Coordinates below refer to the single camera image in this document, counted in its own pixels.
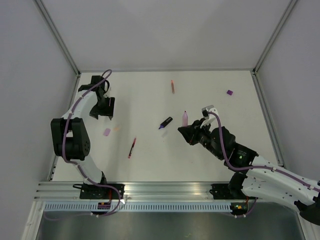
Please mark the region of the left aluminium frame post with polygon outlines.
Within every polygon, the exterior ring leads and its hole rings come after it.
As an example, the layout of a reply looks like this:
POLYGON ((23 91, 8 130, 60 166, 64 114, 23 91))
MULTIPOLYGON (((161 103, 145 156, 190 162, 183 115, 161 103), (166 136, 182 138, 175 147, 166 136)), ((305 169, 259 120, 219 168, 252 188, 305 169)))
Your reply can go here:
POLYGON ((69 64, 69 66, 71 67, 71 69, 73 70, 75 75, 77 77, 79 77, 81 72, 80 72, 76 62, 74 61, 65 41, 63 40, 56 24, 54 23, 45 3, 42 0, 34 0, 33 2, 35 4, 35 6, 37 7, 40 15, 42 16, 45 24, 47 25, 49 31, 51 32, 54 40, 56 41, 60 50, 62 51, 62 54, 64 55, 67 63, 69 64))

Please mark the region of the right aluminium frame post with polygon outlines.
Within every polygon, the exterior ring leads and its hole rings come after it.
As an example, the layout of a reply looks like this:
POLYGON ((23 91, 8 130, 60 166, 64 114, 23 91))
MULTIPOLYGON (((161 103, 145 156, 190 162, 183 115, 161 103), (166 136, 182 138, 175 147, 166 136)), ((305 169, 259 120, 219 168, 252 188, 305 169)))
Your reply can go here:
POLYGON ((269 54, 270 50, 272 49, 275 41, 279 37, 281 31, 283 30, 286 22, 288 21, 290 15, 292 14, 294 8, 296 7, 299 0, 290 0, 288 5, 286 6, 283 14, 281 15, 275 29, 273 30, 270 38, 268 39, 260 57, 258 58, 254 68, 252 69, 252 73, 256 75, 259 69, 262 67, 267 55, 269 54))

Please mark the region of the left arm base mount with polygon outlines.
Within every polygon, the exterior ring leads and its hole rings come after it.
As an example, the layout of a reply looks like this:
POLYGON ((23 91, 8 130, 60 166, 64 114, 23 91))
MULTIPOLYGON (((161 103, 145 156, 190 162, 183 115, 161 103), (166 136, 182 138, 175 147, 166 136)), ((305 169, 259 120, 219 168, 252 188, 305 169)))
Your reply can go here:
POLYGON ((118 200, 119 196, 113 188, 98 187, 91 184, 73 184, 74 189, 80 190, 80 199, 84 200, 118 200))

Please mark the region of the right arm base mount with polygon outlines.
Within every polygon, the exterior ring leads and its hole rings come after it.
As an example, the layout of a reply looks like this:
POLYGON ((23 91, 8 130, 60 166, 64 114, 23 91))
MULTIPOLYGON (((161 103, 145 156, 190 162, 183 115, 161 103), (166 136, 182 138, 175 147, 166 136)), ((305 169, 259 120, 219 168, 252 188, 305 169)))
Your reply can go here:
POLYGON ((245 179, 245 175, 235 173, 229 183, 211 184, 209 192, 214 200, 245 200, 246 195, 242 192, 245 179))

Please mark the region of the black purple-tip highlighter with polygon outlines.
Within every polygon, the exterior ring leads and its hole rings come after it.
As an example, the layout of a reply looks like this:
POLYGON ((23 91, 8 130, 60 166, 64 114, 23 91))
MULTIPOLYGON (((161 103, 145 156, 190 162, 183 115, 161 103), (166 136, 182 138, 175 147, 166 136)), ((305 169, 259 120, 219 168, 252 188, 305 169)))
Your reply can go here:
POLYGON ((166 120, 164 120, 160 126, 159 126, 159 130, 165 128, 171 121, 173 120, 173 118, 171 116, 169 116, 166 120))

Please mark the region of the orange pencil-like pen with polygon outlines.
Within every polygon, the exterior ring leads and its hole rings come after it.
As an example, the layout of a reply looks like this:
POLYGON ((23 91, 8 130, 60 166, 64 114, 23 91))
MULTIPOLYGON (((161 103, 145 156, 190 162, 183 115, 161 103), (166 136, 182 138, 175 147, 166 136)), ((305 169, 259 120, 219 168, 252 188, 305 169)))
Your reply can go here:
POLYGON ((171 81, 170 81, 170 83, 171 83, 171 92, 172 92, 172 94, 175 94, 175 85, 174 85, 174 81, 173 81, 173 80, 171 80, 171 81))

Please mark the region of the aluminium mounting rail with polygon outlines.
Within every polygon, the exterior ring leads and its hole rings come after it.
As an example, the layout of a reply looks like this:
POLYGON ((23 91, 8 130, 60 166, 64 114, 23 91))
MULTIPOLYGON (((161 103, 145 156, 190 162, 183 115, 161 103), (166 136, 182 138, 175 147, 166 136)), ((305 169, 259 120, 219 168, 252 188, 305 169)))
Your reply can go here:
MULTIPOLYGON (((35 200, 76 201, 80 190, 73 188, 72 181, 40 182, 34 194, 35 200)), ((210 194, 212 182, 112 182, 124 200, 133 202, 206 202, 224 201, 210 194)))

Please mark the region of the pink highlighter cap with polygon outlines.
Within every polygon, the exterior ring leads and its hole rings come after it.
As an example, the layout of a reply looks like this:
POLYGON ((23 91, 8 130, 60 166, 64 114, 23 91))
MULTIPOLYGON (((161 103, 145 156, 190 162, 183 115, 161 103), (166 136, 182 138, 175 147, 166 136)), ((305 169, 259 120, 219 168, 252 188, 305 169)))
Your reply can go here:
POLYGON ((103 133, 103 135, 107 137, 110 134, 110 132, 111 132, 111 129, 110 128, 106 128, 104 133, 103 133))

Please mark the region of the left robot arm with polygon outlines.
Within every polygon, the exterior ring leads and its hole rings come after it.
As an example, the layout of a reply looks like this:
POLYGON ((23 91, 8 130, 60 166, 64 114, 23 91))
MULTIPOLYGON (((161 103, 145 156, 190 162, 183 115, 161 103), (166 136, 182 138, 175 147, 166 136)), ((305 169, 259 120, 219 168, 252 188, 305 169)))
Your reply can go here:
POLYGON ((87 118, 114 117, 115 98, 108 96, 112 71, 93 75, 89 84, 79 87, 75 102, 60 118, 50 123, 53 150, 65 163, 74 166, 82 176, 83 183, 92 185, 91 193, 97 199, 104 199, 109 193, 107 179, 92 156, 91 141, 85 126, 87 118))

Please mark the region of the red gel pen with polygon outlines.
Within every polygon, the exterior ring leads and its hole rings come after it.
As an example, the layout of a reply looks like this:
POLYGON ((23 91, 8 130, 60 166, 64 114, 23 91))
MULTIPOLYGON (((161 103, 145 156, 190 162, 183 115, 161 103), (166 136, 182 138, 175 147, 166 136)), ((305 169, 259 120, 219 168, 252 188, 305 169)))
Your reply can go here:
POLYGON ((137 141, 137 137, 135 137, 134 140, 133 140, 133 143, 132 143, 132 145, 131 145, 131 148, 130 148, 130 151, 129 151, 129 154, 128 154, 128 159, 130 159, 131 156, 132 156, 132 153, 133 153, 133 150, 134 150, 136 141, 137 141))

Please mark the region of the aluminium frame post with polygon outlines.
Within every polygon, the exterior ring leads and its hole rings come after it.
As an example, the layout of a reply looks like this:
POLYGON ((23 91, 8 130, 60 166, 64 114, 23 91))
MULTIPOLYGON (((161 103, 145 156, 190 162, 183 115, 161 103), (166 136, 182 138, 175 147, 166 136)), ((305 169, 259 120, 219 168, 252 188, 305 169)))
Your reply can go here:
POLYGON ((74 61, 65 41, 63 40, 56 24, 54 23, 45 3, 42 0, 34 0, 33 2, 35 4, 35 6, 37 7, 40 15, 42 16, 45 24, 47 25, 49 31, 51 32, 54 40, 56 41, 60 50, 62 51, 62 54, 64 55, 67 63, 69 64, 69 66, 71 67, 71 69, 73 70, 75 75, 77 77, 79 77, 81 72, 80 72, 76 62, 74 61))
POLYGON ((259 69, 262 67, 267 55, 269 54, 270 50, 272 49, 275 41, 279 37, 281 31, 283 30, 286 22, 288 21, 290 15, 292 14, 294 8, 296 7, 299 0, 290 0, 288 5, 286 6, 283 14, 281 15, 275 29, 273 30, 270 38, 268 39, 260 57, 258 58, 254 68, 252 69, 252 73, 256 75, 259 69))

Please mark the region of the pink highlighter pen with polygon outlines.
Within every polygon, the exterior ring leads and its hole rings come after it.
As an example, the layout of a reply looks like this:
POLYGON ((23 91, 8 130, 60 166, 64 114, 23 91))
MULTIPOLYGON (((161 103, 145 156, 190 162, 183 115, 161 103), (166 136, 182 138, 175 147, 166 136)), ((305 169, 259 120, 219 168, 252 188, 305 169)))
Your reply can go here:
POLYGON ((184 111, 183 115, 182 115, 182 127, 187 127, 188 126, 188 114, 186 111, 184 111))

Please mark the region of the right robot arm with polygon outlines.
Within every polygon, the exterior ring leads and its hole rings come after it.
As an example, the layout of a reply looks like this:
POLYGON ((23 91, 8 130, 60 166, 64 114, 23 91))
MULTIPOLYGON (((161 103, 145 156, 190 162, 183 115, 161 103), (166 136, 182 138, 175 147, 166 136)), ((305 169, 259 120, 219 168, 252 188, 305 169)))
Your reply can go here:
POLYGON ((320 183, 271 163, 256 151, 236 142, 224 126, 210 129, 196 120, 177 130, 191 146, 201 144, 234 172, 228 194, 235 199, 262 199, 296 211, 304 220, 320 224, 320 183))

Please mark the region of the small purple cap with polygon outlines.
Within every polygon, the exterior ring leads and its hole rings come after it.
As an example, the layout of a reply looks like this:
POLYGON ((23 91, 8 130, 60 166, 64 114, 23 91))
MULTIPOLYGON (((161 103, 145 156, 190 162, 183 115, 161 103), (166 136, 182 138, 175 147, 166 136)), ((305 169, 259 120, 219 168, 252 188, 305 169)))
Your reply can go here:
POLYGON ((226 93, 227 93, 228 95, 232 96, 234 92, 233 92, 232 90, 227 90, 226 93))

